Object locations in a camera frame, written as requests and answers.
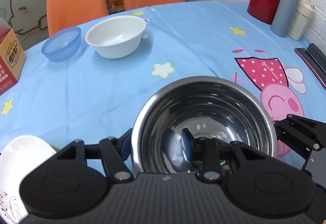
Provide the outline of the stainless steel bowl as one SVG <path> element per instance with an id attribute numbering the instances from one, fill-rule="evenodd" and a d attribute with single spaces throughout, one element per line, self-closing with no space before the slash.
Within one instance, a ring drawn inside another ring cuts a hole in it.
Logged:
<path id="1" fill-rule="evenodd" d="M 272 157 L 277 137 L 267 110 L 258 98 L 226 79 L 183 78 L 160 89 L 143 106 L 131 135 L 136 173 L 187 173 L 200 162 L 186 158 L 182 130 L 194 138 L 241 141 Z"/>

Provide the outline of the white ribbed bowl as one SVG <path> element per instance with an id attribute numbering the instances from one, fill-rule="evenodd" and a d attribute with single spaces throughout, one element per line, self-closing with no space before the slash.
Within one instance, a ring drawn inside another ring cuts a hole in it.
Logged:
<path id="1" fill-rule="evenodd" d="M 146 22 L 140 17 L 122 15 L 108 18 L 92 26 L 85 41 L 104 58 L 123 58 L 138 48 L 145 28 Z"/>

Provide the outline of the blue cartoon tablecloth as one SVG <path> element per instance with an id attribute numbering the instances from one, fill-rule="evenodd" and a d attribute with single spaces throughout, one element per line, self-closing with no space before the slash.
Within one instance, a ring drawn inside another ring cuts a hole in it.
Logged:
<path id="1" fill-rule="evenodd" d="M 307 47 L 273 34 L 246 2 L 189 2 L 134 11 L 147 25 L 140 46 L 117 60 L 85 42 L 65 62 L 51 62 L 38 43 L 26 52 L 18 83 L 1 95 L 1 148 L 33 135 L 62 148 L 97 143 L 132 127 L 146 101 L 193 75 L 240 84 L 272 108 L 325 121 L 325 89 L 295 53 Z"/>

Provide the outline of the black phone with pink case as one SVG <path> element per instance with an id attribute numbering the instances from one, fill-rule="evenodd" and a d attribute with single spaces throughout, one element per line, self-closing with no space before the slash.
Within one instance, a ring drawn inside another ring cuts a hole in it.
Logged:
<path id="1" fill-rule="evenodd" d="M 295 48 L 294 52 L 302 59 L 302 61 L 311 70 L 314 76 L 317 78 L 323 89 L 325 89 L 325 70 L 319 65 L 319 63 L 308 53 L 304 48 Z"/>

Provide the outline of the white floral plate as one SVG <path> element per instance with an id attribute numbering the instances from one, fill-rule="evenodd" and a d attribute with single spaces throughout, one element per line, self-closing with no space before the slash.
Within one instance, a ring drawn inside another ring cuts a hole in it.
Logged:
<path id="1" fill-rule="evenodd" d="M 1 218 L 19 223 L 28 214 L 19 194 L 21 181 L 56 151 L 42 139 L 23 135 L 11 140 L 1 153 Z"/>

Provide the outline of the grey-blue tumbler bottle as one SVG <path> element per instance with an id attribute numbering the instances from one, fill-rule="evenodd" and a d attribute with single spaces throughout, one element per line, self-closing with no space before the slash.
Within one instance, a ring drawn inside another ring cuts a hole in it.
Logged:
<path id="1" fill-rule="evenodd" d="M 280 0 L 271 24 L 271 31 L 284 38 L 294 17 L 299 0 Z"/>

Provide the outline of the blue translucent plastic bowl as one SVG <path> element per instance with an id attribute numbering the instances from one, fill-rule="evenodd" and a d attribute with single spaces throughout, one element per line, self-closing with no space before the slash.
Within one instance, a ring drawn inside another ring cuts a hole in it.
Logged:
<path id="1" fill-rule="evenodd" d="M 41 48 L 42 54 L 52 62 L 63 62 L 71 58 L 81 45 L 81 29 L 65 28 L 47 39 Z"/>

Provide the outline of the cream white cup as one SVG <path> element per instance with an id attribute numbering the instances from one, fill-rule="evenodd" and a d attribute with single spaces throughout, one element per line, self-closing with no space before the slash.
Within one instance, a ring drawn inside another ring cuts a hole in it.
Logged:
<path id="1" fill-rule="evenodd" d="M 311 20 L 314 18 L 314 5 L 307 0 L 299 0 L 294 17 L 290 24 L 287 34 L 292 39 L 299 41 L 305 33 Z"/>

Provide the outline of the red cracker cardboard box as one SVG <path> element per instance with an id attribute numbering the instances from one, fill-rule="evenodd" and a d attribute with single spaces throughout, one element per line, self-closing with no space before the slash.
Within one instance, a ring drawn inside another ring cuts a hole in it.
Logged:
<path id="1" fill-rule="evenodd" d="M 18 83 L 26 59 L 24 50 L 13 29 L 1 18 L 0 93 Z"/>

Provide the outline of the left orange chair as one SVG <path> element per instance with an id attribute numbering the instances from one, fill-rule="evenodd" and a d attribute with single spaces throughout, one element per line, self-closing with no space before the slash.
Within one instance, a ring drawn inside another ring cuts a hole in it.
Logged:
<path id="1" fill-rule="evenodd" d="M 108 15 L 106 0 L 46 0 L 49 36 Z"/>

